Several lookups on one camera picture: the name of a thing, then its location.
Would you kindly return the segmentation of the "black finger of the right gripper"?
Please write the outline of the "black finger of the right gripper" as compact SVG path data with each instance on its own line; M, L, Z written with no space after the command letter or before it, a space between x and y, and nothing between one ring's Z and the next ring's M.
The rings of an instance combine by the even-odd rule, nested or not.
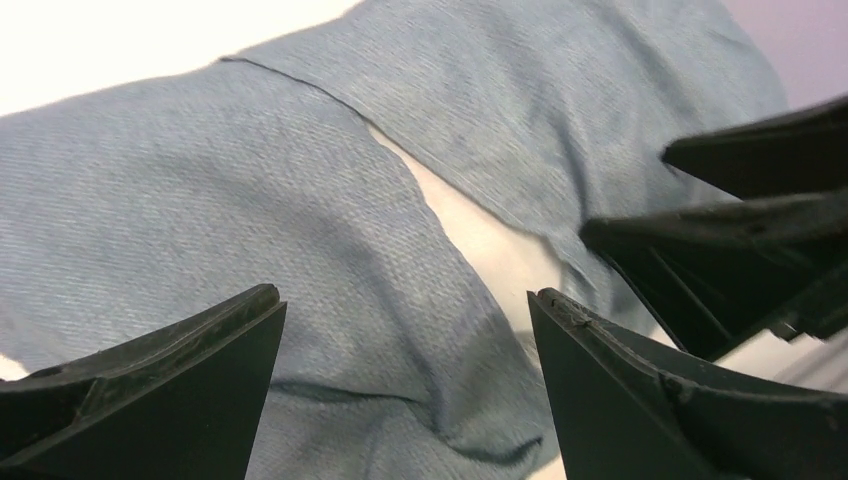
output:
M678 139L662 161L740 199L845 188L847 98Z
M680 349L705 360L765 329L826 339L847 324L843 192L595 218L580 237Z

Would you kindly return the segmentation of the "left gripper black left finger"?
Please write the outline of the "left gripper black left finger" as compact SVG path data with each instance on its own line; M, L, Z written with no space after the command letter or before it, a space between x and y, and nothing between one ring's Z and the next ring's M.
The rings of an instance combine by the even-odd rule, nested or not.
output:
M5 479L241 479L285 322L270 284L1 385Z

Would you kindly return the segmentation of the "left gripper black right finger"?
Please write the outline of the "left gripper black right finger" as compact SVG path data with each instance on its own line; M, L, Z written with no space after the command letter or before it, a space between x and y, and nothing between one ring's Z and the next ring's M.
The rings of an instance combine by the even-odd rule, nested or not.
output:
M847 398L714 365L560 292L527 302L570 479L843 479Z

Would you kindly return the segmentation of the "white pillow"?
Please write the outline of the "white pillow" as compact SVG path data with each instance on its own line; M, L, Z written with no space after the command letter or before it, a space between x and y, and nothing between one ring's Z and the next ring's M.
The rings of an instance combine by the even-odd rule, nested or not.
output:
M563 273L562 263L543 239L507 226L422 165L376 126L370 124L368 129L414 175L445 234L489 289L512 329L531 331L526 293L560 286Z

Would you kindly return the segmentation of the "patchwork green beige pillowcase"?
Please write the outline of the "patchwork green beige pillowcase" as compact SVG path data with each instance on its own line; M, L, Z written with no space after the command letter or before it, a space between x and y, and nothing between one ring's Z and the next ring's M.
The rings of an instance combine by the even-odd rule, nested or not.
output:
M718 1L365 1L225 57L1 120L1 349L27 369L258 283L288 302L248 477L528 479L559 453L495 280L642 334L578 238L717 198L672 140L776 114Z

